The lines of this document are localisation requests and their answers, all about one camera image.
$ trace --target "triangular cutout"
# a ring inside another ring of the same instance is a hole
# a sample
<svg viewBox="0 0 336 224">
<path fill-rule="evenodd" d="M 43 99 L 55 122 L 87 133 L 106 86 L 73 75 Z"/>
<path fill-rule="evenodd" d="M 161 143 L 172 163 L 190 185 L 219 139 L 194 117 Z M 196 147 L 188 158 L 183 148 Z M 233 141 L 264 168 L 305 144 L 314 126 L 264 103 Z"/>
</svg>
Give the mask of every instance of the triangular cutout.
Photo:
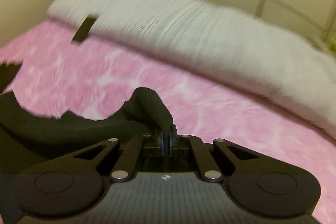
<svg viewBox="0 0 336 224">
<path fill-rule="evenodd" d="M 79 155 L 74 156 L 77 159 L 83 160 L 93 160 L 102 150 L 106 147 L 106 145 L 97 146 L 89 151 L 85 151 Z"/>
<path fill-rule="evenodd" d="M 235 156 L 239 159 L 239 160 L 252 160 L 252 159 L 257 159 L 259 158 L 257 155 L 251 154 L 245 150 L 242 150 L 240 148 L 237 148 L 235 146 L 231 146 L 228 145 L 227 146 L 228 149 L 230 149 L 230 151 L 235 154 Z"/>
</svg>

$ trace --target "pink bed sheet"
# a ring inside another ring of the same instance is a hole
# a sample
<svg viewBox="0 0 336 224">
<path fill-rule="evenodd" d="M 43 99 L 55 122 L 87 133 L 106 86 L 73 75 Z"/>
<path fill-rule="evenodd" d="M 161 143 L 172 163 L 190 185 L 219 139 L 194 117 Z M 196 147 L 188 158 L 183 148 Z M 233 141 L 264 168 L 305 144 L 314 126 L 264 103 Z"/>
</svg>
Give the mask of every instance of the pink bed sheet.
<svg viewBox="0 0 336 224">
<path fill-rule="evenodd" d="M 316 127 L 258 97 L 116 42 L 89 37 L 80 45 L 71 43 L 75 32 L 45 21 L 0 49 L 0 62 L 24 61 L 9 87 L 22 107 L 42 116 L 59 117 L 70 109 L 103 119 L 136 87 L 149 87 L 171 111 L 180 135 L 205 142 L 225 138 L 314 174 L 322 187 L 314 216 L 322 224 L 336 223 L 336 145 Z"/>
</svg>

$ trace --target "dark cloth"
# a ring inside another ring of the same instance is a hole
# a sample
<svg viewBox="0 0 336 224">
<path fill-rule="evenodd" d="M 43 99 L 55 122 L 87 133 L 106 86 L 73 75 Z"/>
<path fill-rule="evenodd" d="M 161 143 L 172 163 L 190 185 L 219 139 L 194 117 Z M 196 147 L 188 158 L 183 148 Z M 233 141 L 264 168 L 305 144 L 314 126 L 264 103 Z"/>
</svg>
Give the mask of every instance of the dark cloth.
<svg viewBox="0 0 336 224">
<path fill-rule="evenodd" d="M 116 113 L 100 121 L 70 111 L 60 119 L 36 117 L 8 92 L 0 95 L 0 174 L 16 174 L 109 138 L 127 142 L 132 136 L 154 133 L 157 127 L 168 133 L 172 124 L 170 112 L 148 88 L 135 89 Z"/>
</svg>

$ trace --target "silver screw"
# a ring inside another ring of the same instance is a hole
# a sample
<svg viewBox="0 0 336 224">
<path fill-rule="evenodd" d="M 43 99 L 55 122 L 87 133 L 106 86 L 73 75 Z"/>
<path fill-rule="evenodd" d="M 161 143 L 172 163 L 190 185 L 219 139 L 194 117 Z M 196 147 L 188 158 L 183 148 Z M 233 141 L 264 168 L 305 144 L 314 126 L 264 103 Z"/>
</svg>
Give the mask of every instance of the silver screw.
<svg viewBox="0 0 336 224">
<path fill-rule="evenodd" d="M 124 170 L 118 170 L 118 171 L 114 171 L 111 174 L 112 178 L 114 179 L 125 179 L 128 176 L 128 173 Z"/>
<path fill-rule="evenodd" d="M 221 173 L 216 170 L 209 170 L 204 175 L 208 179 L 219 179 L 221 177 Z"/>
</svg>

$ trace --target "white pillow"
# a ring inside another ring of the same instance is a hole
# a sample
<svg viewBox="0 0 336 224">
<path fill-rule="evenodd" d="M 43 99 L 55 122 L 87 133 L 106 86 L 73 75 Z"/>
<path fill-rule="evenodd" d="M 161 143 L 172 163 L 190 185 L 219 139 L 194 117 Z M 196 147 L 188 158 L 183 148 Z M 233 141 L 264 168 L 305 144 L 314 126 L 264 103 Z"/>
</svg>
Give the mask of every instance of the white pillow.
<svg viewBox="0 0 336 224">
<path fill-rule="evenodd" d="M 267 97 L 336 139 L 336 64 L 293 32 L 204 0 L 56 0 L 48 15 Z"/>
</svg>

